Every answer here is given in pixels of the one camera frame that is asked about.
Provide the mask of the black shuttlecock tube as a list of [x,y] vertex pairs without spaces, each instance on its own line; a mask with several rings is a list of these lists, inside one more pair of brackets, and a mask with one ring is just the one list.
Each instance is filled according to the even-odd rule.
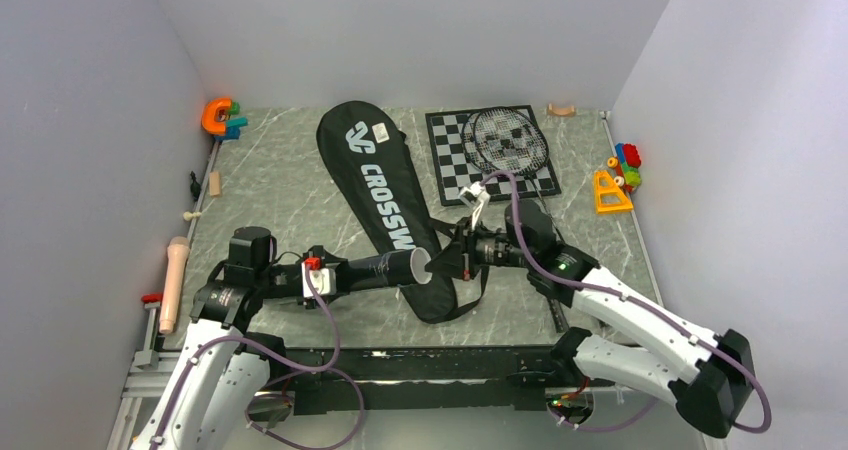
[[410,252],[394,250],[384,254],[348,260],[336,268],[337,290],[351,293],[373,289],[418,285],[410,272]]

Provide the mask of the white round tube lid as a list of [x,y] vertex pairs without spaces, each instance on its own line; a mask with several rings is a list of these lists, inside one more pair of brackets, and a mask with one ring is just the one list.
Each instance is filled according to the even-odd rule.
[[416,284],[425,285],[431,281],[432,273],[427,269],[430,261],[431,256],[424,248],[417,247],[410,252],[410,272]]

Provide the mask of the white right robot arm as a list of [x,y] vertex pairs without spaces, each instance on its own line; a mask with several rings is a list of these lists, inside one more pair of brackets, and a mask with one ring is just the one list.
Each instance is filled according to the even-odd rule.
[[491,267],[522,268],[543,296],[616,327],[628,347],[588,329],[571,327],[550,350],[550,372],[564,385],[600,379],[641,391],[673,406],[710,437],[728,436],[755,391],[748,339],[718,334],[685,321],[627,286],[597,259],[559,239],[536,203],[504,211],[503,230],[471,218],[433,220],[448,244],[429,263],[439,276],[469,281]]

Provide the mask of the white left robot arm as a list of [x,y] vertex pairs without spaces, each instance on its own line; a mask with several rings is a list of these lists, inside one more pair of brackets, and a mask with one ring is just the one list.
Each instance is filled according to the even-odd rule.
[[234,231],[226,258],[195,293],[175,368],[132,448],[219,449],[257,392],[334,369],[339,341],[327,360],[309,364],[287,357],[282,338],[248,330],[264,302],[274,297],[299,295],[329,310],[337,258],[320,246],[292,264],[279,258],[270,230],[247,226]]

